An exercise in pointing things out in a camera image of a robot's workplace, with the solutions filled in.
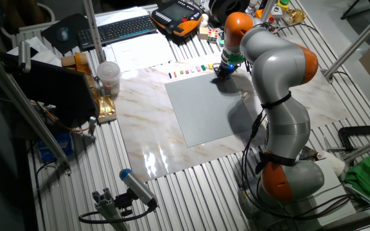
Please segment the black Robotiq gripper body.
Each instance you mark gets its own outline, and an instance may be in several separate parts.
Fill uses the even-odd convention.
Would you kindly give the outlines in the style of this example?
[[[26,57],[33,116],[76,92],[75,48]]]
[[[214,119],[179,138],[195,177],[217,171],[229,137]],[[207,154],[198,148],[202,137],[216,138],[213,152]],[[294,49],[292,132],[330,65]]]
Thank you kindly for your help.
[[[233,72],[235,72],[235,70],[237,70],[237,65],[227,64],[227,63],[222,62],[220,64],[218,73],[219,74],[232,74]]]

